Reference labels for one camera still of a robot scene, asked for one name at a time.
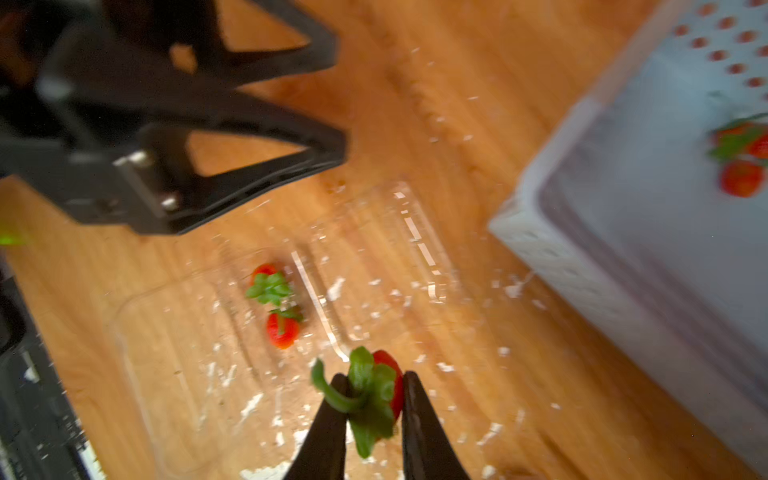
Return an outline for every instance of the white plastic basket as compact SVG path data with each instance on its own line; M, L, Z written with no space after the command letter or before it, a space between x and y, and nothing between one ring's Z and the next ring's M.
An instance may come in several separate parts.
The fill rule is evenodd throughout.
M768 192L728 197L706 152L768 111L766 27L760 0L663 3L489 225L764 475Z

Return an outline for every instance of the bolt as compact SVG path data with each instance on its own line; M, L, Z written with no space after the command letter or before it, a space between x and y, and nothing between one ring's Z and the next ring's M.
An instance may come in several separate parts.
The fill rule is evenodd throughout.
M167 212L178 210L181 206L181 194L179 192L170 192L160 195L160 205Z

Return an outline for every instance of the wooden surface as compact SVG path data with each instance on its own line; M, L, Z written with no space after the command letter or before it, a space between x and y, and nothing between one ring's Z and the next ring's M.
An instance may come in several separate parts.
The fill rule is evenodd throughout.
M134 294L211 265L221 241L235 251L279 245L341 203L395 179L412 186L476 308L492 319L471 342L434 337L443 352L495 365L490 381L471 389L464 388L470 379L456 380L463 382L455 390L463 395L458 406L514 419L505 423L503 442L489 444L477 458L462 457L473 477L480 477L483 463L506 478L753 477L541 282L534 280L516 300L492 288L494 280L503 286L508 275L528 268L488 235L488 219L654 3L304 5L339 32L338 66L243 89L345 128L351 145L343 167L267 194L183 237L165 238L78 226L21 181L0 182L0 226L25 239L24 246L7 249L9 263L109 478L151 478L155 469L107 328L117 308ZM220 10L233 49L299 41L241 0L223 0ZM258 142L207 135L191 146L200 170L209 173L263 154ZM506 370L498 366L497 345L511 349ZM473 435L485 431L487 425L476 425ZM231 477L210 472L207 478Z

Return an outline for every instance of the green strawberry stem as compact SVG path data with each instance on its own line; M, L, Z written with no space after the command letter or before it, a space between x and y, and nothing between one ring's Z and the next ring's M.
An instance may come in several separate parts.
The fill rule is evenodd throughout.
M351 399L328 385L325 377L325 366L321 359L317 359L312 367L312 383L326 397L326 402L341 413L356 412L366 404L368 397L366 394Z

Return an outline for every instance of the red strawberry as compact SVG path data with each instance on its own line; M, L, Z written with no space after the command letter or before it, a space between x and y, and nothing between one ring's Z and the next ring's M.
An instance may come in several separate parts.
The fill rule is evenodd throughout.
M373 353L373 362L383 363L384 365L390 366L397 373L397 377L395 378L395 395L389 403L389 406L392 408L392 413L395 414L395 422L397 422L397 419L400 418L400 412L402 412L402 403L405 400L402 391L402 370L395 359L384 350L376 350Z
M266 321L266 334L270 338L270 342L279 349L285 350L293 345L293 342L299 338L299 323L292 319L286 318L277 313L270 315L270 318Z
M253 271L253 273L250 274L250 284L253 285L253 279L255 279L256 275L258 275L259 273L263 273L264 275L269 276L277 272L278 272L278 269L272 263L265 263L264 265L259 265Z
M736 160L723 169L720 186L727 194L747 198L760 190L764 179L763 167L754 162Z
M746 152L758 157L760 160L768 160L768 134L752 142Z

